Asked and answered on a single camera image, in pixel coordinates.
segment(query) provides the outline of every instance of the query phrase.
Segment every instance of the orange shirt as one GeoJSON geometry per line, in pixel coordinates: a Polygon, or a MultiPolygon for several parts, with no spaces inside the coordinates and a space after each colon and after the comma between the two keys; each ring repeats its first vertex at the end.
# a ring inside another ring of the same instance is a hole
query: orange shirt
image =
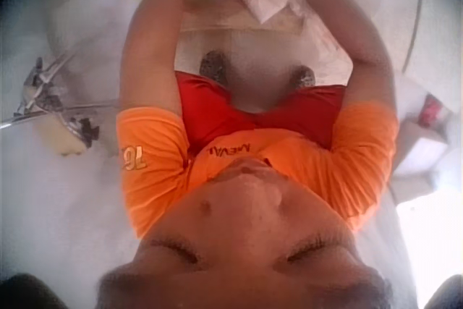
{"type": "Polygon", "coordinates": [[[319,195],[356,230],[377,206],[389,178],[398,128],[384,105],[357,103],[341,110],[330,151],[299,133],[266,129],[218,137],[189,158],[180,117],[156,108],[126,110],[118,116],[118,135],[129,217],[137,236],[144,237],[188,192],[235,159],[255,156],[319,195]]]}

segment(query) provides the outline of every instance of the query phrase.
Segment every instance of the red object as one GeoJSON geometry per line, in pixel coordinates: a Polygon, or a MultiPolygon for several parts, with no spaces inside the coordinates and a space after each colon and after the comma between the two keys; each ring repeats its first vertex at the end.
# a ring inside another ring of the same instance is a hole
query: red object
{"type": "Polygon", "coordinates": [[[436,99],[436,97],[428,94],[426,97],[425,105],[423,106],[418,119],[418,124],[423,128],[432,127],[442,110],[442,103],[436,99]]]}
{"type": "Polygon", "coordinates": [[[331,147],[333,125],[344,97],[342,85],[303,88],[273,110],[248,114],[230,105],[229,92],[214,81],[185,72],[176,75],[193,154],[217,137],[259,128],[292,130],[323,148],[331,147]]]}

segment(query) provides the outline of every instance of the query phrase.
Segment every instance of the concrete floor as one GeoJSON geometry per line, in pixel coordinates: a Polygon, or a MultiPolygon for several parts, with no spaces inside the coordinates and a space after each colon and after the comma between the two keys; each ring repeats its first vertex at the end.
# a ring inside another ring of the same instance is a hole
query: concrete floor
{"type": "MultiPolygon", "coordinates": [[[[417,0],[383,0],[374,17],[398,72],[410,45],[416,4],[417,0]]],[[[132,10],[133,4],[124,0],[10,0],[1,18],[2,119],[9,118],[16,109],[22,82],[37,56],[51,60],[56,52],[102,30],[108,33],[69,66],[67,87],[72,91],[70,99],[79,102],[117,98],[120,51],[132,10]]],[[[435,42],[439,47],[446,45],[445,41],[435,42]]],[[[236,65],[242,70],[241,76],[256,88],[263,85],[263,78],[283,83],[290,69],[301,62],[316,67],[321,84],[345,83],[349,76],[349,67],[340,69],[336,76],[330,75],[329,69],[319,65],[310,41],[249,33],[245,37],[241,33],[213,33],[207,40],[195,34],[186,35],[179,46],[177,66],[197,71],[202,54],[219,44],[233,47],[231,59],[239,62],[236,65]],[[275,53],[281,47],[287,48],[286,55],[275,53]],[[183,59],[186,52],[195,56],[183,59]]],[[[430,50],[427,46],[422,52],[428,54],[430,50]]],[[[443,59],[441,54],[435,56],[443,59]]],[[[420,57],[423,55],[414,56],[410,74],[423,71],[425,61],[420,57]]],[[[422,88],[397,74],[400,119],[417,115],[430,89],[426,86],[422,88]]],[[[114,118],[115,114],[108,115],[109,123],[114,123],[114,118]]],[[[43,147],[32,124],[0,132],[0,140],[1,277],[28,272],[49,284],[69,307],[91,307],[101,275],[129,261],[137,247],[122,207],[114,128],[90,151],[69,158],[61,158],[43,147]]],[[[387,218],[383,218],[395,219],[393,204],[386,205],[391,208],[382,215],[387,218]]],[[[382,272],[387,274],[390,266],[378,265],[379,257],[368,240],[366,236],[361,242],[362,255],[372,265],[383,267],[382,272]]],[[[388,275],[398,282],[408,276],[388,275]]],[[[402,304],[413,302],[409,284],[410,280],[405,279],[403,287],[408,287],[402,304]]]]}

